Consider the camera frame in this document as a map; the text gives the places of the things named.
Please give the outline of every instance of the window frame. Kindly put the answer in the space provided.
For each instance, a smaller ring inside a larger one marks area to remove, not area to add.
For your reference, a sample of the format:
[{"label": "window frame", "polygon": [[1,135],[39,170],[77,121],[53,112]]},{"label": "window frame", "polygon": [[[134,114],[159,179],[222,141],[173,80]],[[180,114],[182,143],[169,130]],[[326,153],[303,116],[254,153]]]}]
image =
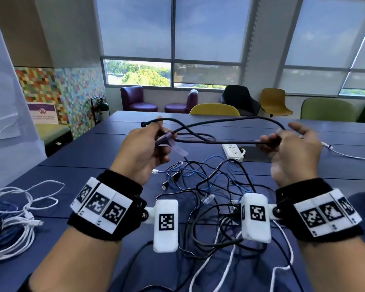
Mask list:
[{"label": "window frame", "polygon": [[[257,9],[258,9],[258,3],[259,0],[250,0],[251,5],[249,8],[249,13],[246,19],[246,25],[245,25],[245,31],[244,31],[244,43],[243,48],[241,52],[241,61],[239,63],[235,62],[228,62],[228,61],[203,61],[203,60],[188,60],[188,59],[175,59],[175,22],[176,22],[176,0],[172,0],[172,22],[171,22],[171,41],[170,41],[170,59],[157,59],[157,58],[145,58],[145,57],[127,57],[127,56],[105,56],[104,55],[104,49],[103,49],[103,42],[102,42],[102,36],[101,36],[101,29],[100,29],[100,21],[98,19],[98,9],[97,9],[97,1],[94,0],[94,10],[96,15],[96,22],[97,22],[97,28],[98,28],[98,36],[100,41],[100,51],[102,55],[100,56],[100,63],[102,66],[102,73],[103,73],[103,80],[104,80],[104,86],[106,88],[122,88],[122,87],[128,87],[132,85],[113,85],[113,84],[107,84],[107,78],[106,78],[106,65],[105,65],[105,59],[111,59],[111,60],[125,60],[125,61],[150,61],[150,62],[166,62],[170,63],[170,86],[169,87],[163,87],[163,86],[143,86],[144,89],[156,89],[156,90],[176,90],[176,91],[187,91],[189,87],[174,87],[174,65],[175,63],[187,63],[187,64],[208,64],[208,65],[226,65],[226,66],[233,66],[233,67],[239,67],[239,78],[238,78],[238,84],[242,84],[244,74],[246,71],[246,64],[248,60],[248,52],[251,44],[251,38],[253,36],[253,24],[255,22]],[[200,92],[214,92],[214,93],[222,93],[224,89],[209,89],[209,88],[195,88]]]},{"label": "window frame", "polygon": [[341,94],[341,91],[342,91],[343,87],[345,86],[345,83],[346,83],[347,79],[349,78],[351,72],[365,73],[365,69],[353,68],[353,65],[355,64],[355,61],[357,59],[357,56],[358,56],[359,52],[361,51],[362,45],[365,42],[365,28],[363,29],[364,30],[364,34],[362,35],[362,39],[360,41],[360,45],[359,45],[358,50],[356,51],[356,53],[354,55],[353,62],[352,62],[351,66],[349,68],[309,67],[309,66],[287,65],[286,64],[287,55],[288,55],[288,52],[289,52],[289,49],[290,49],[290,46],[291,46],[291,43],[292,43],[293,33],[294,33],[295,29],[296,29],[296,24],[297,24],[297,21],[298,21],[298,18],[299,18],[299,14],[300,14],[300,11],[301,11],[301,8],[302,8],[302,3],[303,3],[303,0],[298,0],[298,1],[299,1],[299,3],[298,3],[298,6],[297,6],[297,9],[295,11],[295,15],[293,17],[293,20],[292,20],[291,29],[290,29],[290,32],[289,32],[288,37],[287,37],[287,43],[286,43],[286,46],[284,48],[283,56],[281,58],[281,64],[280,64],[280,67],[279,67],[278,72],[277,72],[277,76],[276,76],[276,81],[275,81],[274,87],[275,88],[278,88],[279,87],[280,82],[281,82],[282,73],[283,73],[284,69],[294,69],[294,70],[320,70],[320,71],[332,71],[332,72],[346,72],[347,75],[346,75],[346,77],[345,77],[345,79],[344,79],[344,81],[342,83],[342,86],[338,90],[338,94],[336,96],[333,96],[333,95],[321,95],[321,94],[311,94],[311,93],[303,93],[303,94],[297,93],[296,94],[296,93],[289,93],[289,92],[286,92],[286,95],[301,96],[301,97],[331,97],[331,98],[337,98],[338,97],[338,98],[365,99],[365,95]]}]

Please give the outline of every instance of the wristband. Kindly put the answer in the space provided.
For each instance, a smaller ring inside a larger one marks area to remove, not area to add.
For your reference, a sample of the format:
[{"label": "wristband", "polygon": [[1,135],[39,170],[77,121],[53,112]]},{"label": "wristband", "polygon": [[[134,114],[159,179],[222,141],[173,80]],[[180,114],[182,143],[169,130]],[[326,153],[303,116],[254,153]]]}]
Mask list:
[{"label": "wristband", "polygon": [[278,216],[293,235],[306,242],[336,242],[362,235],[362,220],[338,189],[321,178],[276,191]]},{"label": "wristband", "polygon": [[147,219],[142,187],[131,179],[106,170],[91,177],[72,204],[68,225],[90,237],[118,241]]}]

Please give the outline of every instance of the black chair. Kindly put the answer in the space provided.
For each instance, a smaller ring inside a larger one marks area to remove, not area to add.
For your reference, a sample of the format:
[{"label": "black chair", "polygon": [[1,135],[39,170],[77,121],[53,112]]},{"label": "black chair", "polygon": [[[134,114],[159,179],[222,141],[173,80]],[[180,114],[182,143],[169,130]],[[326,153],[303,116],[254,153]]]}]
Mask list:
[{"label": "black chair", "polygon": [[228,85],[220,102],[235,107],[242,117],[257,116],[261,108],[260,103],[251,98],[248,88],[240,85]]}]

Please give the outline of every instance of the sign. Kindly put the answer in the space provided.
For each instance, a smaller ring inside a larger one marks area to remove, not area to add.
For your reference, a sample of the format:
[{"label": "sign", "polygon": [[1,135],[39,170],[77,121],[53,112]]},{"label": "sign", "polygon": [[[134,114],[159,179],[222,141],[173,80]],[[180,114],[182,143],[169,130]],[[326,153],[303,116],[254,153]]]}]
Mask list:
[{"label": "sign", "polygon": [[54,103],[28,102],[27,105],[34,124],[58,124]]}]

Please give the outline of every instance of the forearm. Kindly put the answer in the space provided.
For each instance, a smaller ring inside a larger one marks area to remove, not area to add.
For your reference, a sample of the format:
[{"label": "forearm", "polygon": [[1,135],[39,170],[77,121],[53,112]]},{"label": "forearm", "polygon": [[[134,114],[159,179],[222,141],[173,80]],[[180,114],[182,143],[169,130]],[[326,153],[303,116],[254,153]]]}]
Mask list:
[{"label": "forearm", "polygon": [[365,292],[365,243],[360,237],[298,245],[316,292]]},{"label": "forearm", "polygon": [[94,239],[69,227],[31,275],[33,292],[106,291],[121,242]]}]

